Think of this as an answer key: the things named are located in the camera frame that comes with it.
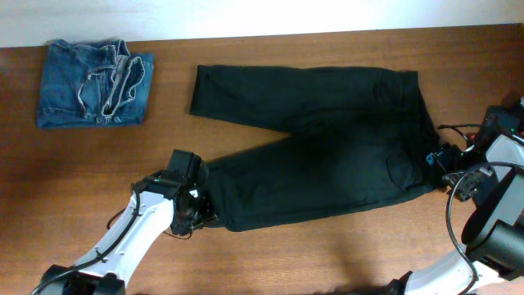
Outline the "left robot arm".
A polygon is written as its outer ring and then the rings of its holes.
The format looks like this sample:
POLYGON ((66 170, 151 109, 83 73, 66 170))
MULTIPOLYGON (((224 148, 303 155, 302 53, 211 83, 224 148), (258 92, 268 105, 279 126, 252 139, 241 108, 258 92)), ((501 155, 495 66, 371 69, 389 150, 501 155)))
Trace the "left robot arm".
POLYGON ((199 156, 173 150, 166 169, 132 185, 129 204, 110 219, 94 247, 69 267, 49 267, 31 294, 125 294, 159 236, 186 240, 217 220, 203 192, 208 177, 199 156))

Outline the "black shorts garment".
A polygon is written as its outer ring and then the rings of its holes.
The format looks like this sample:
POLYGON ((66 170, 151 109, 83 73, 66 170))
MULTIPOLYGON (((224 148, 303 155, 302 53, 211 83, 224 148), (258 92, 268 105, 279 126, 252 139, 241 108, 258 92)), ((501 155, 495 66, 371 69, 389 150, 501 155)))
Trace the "black shorts garment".
POLYGON ((201 65, 190 112, 285 134, 209 163, 206 192, 233 232, 393 206, 440 184, 415 71, 201 65))

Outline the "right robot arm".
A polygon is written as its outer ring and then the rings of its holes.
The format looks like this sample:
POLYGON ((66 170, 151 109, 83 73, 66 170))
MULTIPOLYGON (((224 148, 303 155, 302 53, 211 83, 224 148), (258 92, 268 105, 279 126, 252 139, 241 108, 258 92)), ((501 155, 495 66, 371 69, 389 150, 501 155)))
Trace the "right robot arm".
POLYGON ((449 186, 446 228, 454 250, 393 279, 382 294, 468 294, 523 275, 523 103, 490 106, 467 147, 427 156, 449 186))

